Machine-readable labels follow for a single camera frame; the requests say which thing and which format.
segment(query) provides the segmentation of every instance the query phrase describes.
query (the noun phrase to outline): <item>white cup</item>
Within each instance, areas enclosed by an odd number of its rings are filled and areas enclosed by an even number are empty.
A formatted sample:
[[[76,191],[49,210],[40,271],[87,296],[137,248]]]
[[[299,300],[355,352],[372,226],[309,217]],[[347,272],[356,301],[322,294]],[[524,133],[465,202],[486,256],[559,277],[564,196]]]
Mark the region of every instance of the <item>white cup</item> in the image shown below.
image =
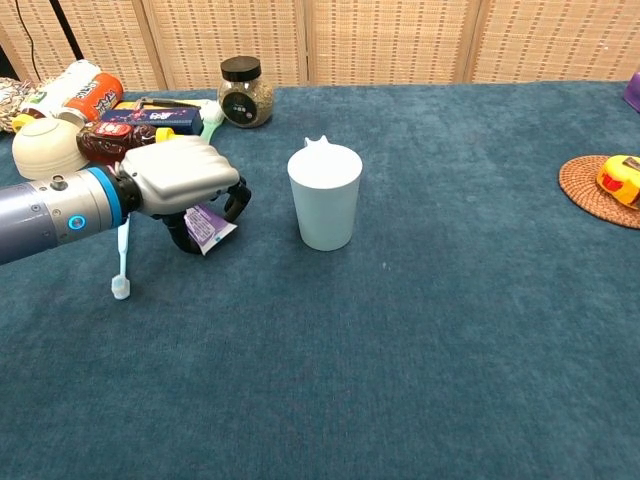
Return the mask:
[[[305,138],[287,165],[300,236],[315,250],[344,247],[353,236],[362,174],[360,156],[347,147]]]

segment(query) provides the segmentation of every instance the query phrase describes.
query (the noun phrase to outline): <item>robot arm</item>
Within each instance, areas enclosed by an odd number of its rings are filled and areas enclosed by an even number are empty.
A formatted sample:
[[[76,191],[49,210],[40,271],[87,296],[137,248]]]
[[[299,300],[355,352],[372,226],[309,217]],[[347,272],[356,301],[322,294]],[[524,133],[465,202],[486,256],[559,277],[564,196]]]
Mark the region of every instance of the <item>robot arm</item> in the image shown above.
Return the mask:
[[[228,194],[234,221],[251,199],[227,159],[198,136],[132,149],[115,169],[92,167],[0,190],[0,265],[122,225],[135,211],[162,219],[182,250],[198,253],[186,209]]]

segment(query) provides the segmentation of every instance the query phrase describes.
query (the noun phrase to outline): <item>round coaster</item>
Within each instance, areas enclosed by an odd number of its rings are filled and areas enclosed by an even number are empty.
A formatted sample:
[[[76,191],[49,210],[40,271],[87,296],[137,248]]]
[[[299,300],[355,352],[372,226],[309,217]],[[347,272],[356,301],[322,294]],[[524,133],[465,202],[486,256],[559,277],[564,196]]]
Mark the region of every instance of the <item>round coaster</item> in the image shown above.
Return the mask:
[[[596,182],[598,170],[609,157],[587,155],[569,160],[560,168],[560,188],[591,215],[623,227],[640,229],[640,211],[619,203]]]

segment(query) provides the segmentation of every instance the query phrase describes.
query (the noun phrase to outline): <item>black lid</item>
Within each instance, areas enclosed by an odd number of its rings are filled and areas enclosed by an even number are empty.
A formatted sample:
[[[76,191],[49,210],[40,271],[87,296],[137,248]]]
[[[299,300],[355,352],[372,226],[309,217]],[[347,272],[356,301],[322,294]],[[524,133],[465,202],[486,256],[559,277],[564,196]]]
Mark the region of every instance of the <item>black lid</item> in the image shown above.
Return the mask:
[[[260,76],[260,60],[255,57],[239,56],[225,60],[220,64],[222,78],[230,82],[249,82]]]

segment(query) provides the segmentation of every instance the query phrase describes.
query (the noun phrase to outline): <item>green handle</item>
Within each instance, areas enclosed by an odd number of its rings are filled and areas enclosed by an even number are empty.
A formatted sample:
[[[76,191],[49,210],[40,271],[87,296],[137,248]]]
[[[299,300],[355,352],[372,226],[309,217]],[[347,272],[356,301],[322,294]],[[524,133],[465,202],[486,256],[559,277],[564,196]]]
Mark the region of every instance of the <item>green handle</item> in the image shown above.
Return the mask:
[[[218,128],[218,125],[216,125],[215,123],[204,122],[204,128],[202,129],[200,137],[204,138],[207,143],[211,143],[211,137],[213,135],[213,132],[216,131],[216,128]]]

